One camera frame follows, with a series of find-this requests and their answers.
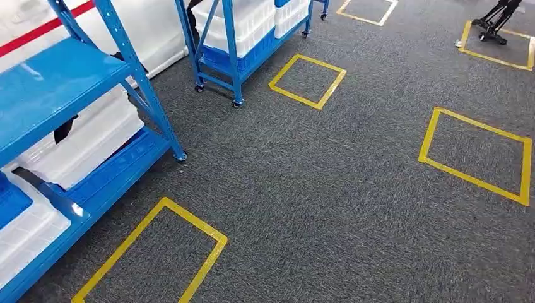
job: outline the caster wheel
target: caster wheel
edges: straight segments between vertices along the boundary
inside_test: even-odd
[[[187,159],[187,153],[184,151],[184,154],[182,155],[182,157],[181,158],[177,158],[177,161],[179,163],[184,163],[186,161],[186,159]]]

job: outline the red stripe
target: red stripe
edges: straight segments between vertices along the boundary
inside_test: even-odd
[[[89,0],[86,3],[73,9],[71,13],[73,14],[74,17],[77,17],[94,7],[95,5],[93,4],[93,1]],[[56,18],[56,19],[48,21],[47,23],[41,25],[40,27],[36,29],[30,30],[24,35],[0,46],[0,57],[4,56],[5,54],[9,54],[10,52],[13,52],[14,50],[21,47],[22,45],[25,45],[26,43],[33,41],[41,37],[42,35],[48,33],[49,31],[60,26],[61,26],[61,21],[59,21],[59,19]]]

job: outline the white plastic crate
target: white plastic crate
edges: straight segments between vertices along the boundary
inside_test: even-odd
[[[204,30],[212,4],[213,1],[204,0],[191,9],[195,16],[197,23],[196,28],[199,34]],[[273,0],[233,0],[232,6],[236,40],[245,39],[275,13],[275,3]],[[216,11],[214,12],[214,17],[210,23],[208,33],[219,37],[225,37],[226,39],[222,1],[219,1]]]
[[[6,173],[6,177],[33,202],[0,229],[0,288],[71,225],[71,222],[27,181],[10,172]]]
[[[83,109],[78,114],[78,118],[74,120],[73,127],[69,133],[71,134],[75,130],[79,129],[87,121],[89,121],[93,116],[97,115],[109,103],[113,102],[117,98],[120,98],[123,94],[123,90],[124,89],[122,86],[117,85],[116,87],[112,88],[109,92],[107,92],[105,95],[102,95],[96,101],[91,103],[88,107]],[[47,136],[45,136],[44,138],[42,138],[41,140],[39,140],[39,142],[34,144],[24,153],[19,155],[14,161],[12,161],[11,164],[6,166],[5,171],[12,171],[13,169],[17,168],[17,166],[22,166],[22,167],[33,166],[46,153],[50,152],[50,150],[53,149],[55,146],[56,146],[56,142],[54,140],[54,133],[52,132],[48,134]]]
[[[67,138],[20,165],[47,182],[69,189],[144,126],[125,92],[111,102],[87,109],[92,113],[74,120]]]
[[[236,40],[236,52],[239,58],[245,57],[249,51],[255,47],[275,26],[275,11],[269,15],[253,32],[249,33],[243,39]],[[199,33],[203,32],[203,28],[197,27]],[[228,53],[228,42],[226,36],[213,35],[208,31],[204,45],[220,49]]]
[[[302,11],[303,5],[309,5],[310,0],[289,0],[284,6],[276,8],[275,24],[284,23],[298,11]]]
[[[309,15],[309,4],[310,0],[301,1],[301,5],[297,6],[297,9],[284,12],[283,14],[291,13],[291,15],[286,19],[280,19],[279,23],[275,24],[275,38],[282,38],[297,23],[306,18]]]

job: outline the yellow tape square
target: yellow tape square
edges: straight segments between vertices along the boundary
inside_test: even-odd
[[[284,90],[284,89],[282,89],[282,88],[277,86],[277,82],[285,75],[285,73],[290,69],[290,67],[299,59],[303,59],[303,60],[306,60],[308,62],[312,62],[312,63],[318,64],[320,66],[323,66],[323,67],[326,67],[326,68],[329,68],[329,69],[332,69],[332,70],[338,72],[338,76],[336,77],[334,82],[331,84],[329,89],[325,92],[323,97],[321,97],[319,102],[310,101],[308,99],[305,99],[303,97],[295,95],[294,93],[289,92],[287,90]],[[310,58],[310,57],[307,57],[307,56],[303,56],[301,54],[297,54],[297,55],[293,56],[290,59],[290,61],[288,61],[288,63],[286,63],[286,65],[284,65],[283,69],[281,69],[281,71],[275,76],[275,78],[273,78],[271,80],[271,82],[269,82],[269,87],[272,90],[274,90],[274,91],[276,91],[278,93],[281,93],[281,94],[283,94],[283,95],[285,95],[287,97],[290,97],[290,98],[292,98],[294,100],[297,100],[299,102],[302,102],[304,104],[312,106],[315,109],[320,109],[321,110],[323,108],[323,105],[325,105],[327,100],[329,100],[329,98],[331,97],[332,93],[334,93],[334,90],[338,87],[340,82],[342,82],[342,79],[344,78],[346,73],[347,73],[347,71],[345,69],[337,68],[336,66],[330,65],[328,63],[321,62],[319,60],[316,60],[316,59],[313,59],[313,58]]]
[[[534,63],[534,56],[535,56],[535,37],[530,36],[530,35],[526,35],[526,34],[523,34],[523,33],[513,32],[511,30],[504,30],[504,29],[500,30],[500,32],[508,33],[510,35],[515,35],[515,36],[520,36],[520,37],[523,37],[523,38],[526,38],[526,39],[529,40],[529,46],[527,48],[527,64],[526,65],[519,65],[519,64],[507,62],[507,61],[504,61],[504,60],[501,60],[501,59],[497,59],[497,58],[494,58],[494,57],[490,57],[490,56],[487,56],[487,55],[479,54],[479,53],[473,52],[471,50],[467,50],[466,49],[466,43],[467,43],[467,40],[468,40],[468,35],[470,34],[470,28],[471,27],[472,27],[472,22],[471,21],[467,21],[465,23],[465,25],[464,25],[464,31],[462,32],[461,47],[459,48],[459,52],[463,52],[463,53],[468,54],[470,56],[486,59],[486,60],[493,61],[493,62],[496,62],[496,63],[500,63],[500,64],[503,64],[503,65],[512,66],[514,68],[523,69],[525,71],[532,71],[533,70],[533,63]]]
[[[192,213],[180,207],[177,203],[174,203],[168,198],[163,198],[158,202],[158,204],[147,214],[146,217],[139,223],[139,225],[132,231],[126,240],[121,243],[121,245],[115,250],[115,252],[109,257],[106,262],[97,270],[97,272],[87,281],[87,283],[78,291],[78,293],[71,299],[71,303],[84,303],[84,298],[97,286],[97,283],[106,275],[106,273],[112,269],[113,265],[119,260],[119,258],[128,250],[130,245],[139,237],[141,232],[149,225],[156,215],[164,208],[167,207],[170,210],[174,211],[176,214],[181,216],[184,220],[195,225],[198,229],[205,232],[207,235],[212,237],[216,241],[216,245],[201,269],[197,272],[191,283],[188,285],[184,293],[179,299],[179,303],[188,303],[199,285],[203,282],[204,277],[208,271],[212,268],[215,261],[221,254],[225,244],[228,242],[228,239],[225,235],[215,230],[210,225],[204,223],[201,219],[195,217]]]
[[[342,6],[340,6],[340,8],[336,11],[336,13],[339,14],[339,15],[345,16],[345,17],[349,17],[349,18],[355,19],[355,20],[360,20],[360,21],[364,21],[364,22],[367,22],[367,23],[375,24],[375,25],[378,25],[380,27],[382,27],[384,25],[384,23],[386,22],[386,20],[388,19],[388,17],[390,16],[390,14],[392,13],[392,11],[394,10],[394,8],[397,5],[397,0],[385,0],[385,1],[388,1],[388,2],[391,3],[390,6],[388,7],[386,13],[383,15],[383,18],[381,18],[381,20],[373,21],[373,20],[368,20],[366,18],[353,16],[353,15],[350,15],[348,13],[344,13],[344,11],[345,11],[347,5],[350,3],[350,1],[351,0],[346,0],[344,2],[344,4],[342,4]]]
[[[472,124],[474,126],[477,126],[479,128],[485,129],[487,131],[491,131],[493,133],[499,134],[500,136],[507,137],[509,139],[513,139],[516,141],[520,141],[524,144],[524,150],[522,152],[522,174],[520,176],[520,195],[510,193],[506,190],[503,190],[497,186],[494,186],[492,184],[489,184],[485,181],[479,180],[477,178],[471,177],[470,175],[467,175],[463,172],[459,172],[456,169],[453,169],[451,167],[448,167],[444,164],[438,163],[436,161],[433,161],[427,157],[427,153],[429,152],[429,147],[431,146],[431,140],[433,139],[433,135],[435,133],[435,129],[437,127],[438,117],[440,113],[452,116],[456,119],[459,119],[461,121],[464,121],[466,123]],[[492,126],[483,124],[481,122],[472,120],[468,117],[464,117],[462,115],[456,114],[455,112],[449,111],[447,109],[443,109],[441,107],[436,107],[433,110],[433,114],[431,115],[431,120],[429,122],[429,126],[427,128],[427,132],[425,133],[425,137],[423,138],[423,143],[421,145],[420,150],[420,156],[418,157],[418,161],[427,163],[433,167],[436,167],[444,172],[447,172],[449,174],[452,174],[456,177],[459,177],[463,180],[466,180],[470,183],[473,183],[477,186],[483,187],[489,191],[492,191],[494,193],[497,193],[501,196],[504,196],[508,199],[511,199],[513,201],[516,201],[524,206],[529,206],[529,183],[531,178],[531,145],[532,141],[531,138],[528,137],[520,137],[516,134],[508,133],[506,131],[502,131],[501,129],[493,128]]]

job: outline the black tripod stand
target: black tripod stand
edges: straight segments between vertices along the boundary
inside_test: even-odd
[[[507,40],[498,34],[502,26],[511,18],[515,10],[519,7],[522,0],[499,0],[498,4],[492,8],[481,19],[474,19],[472,25],[481,27],[484,32],[479,34],[480,41],[495,40],[500,45],[507,44]],[[491,21],[497,14],[501,12],[500,17],[496,22]]]

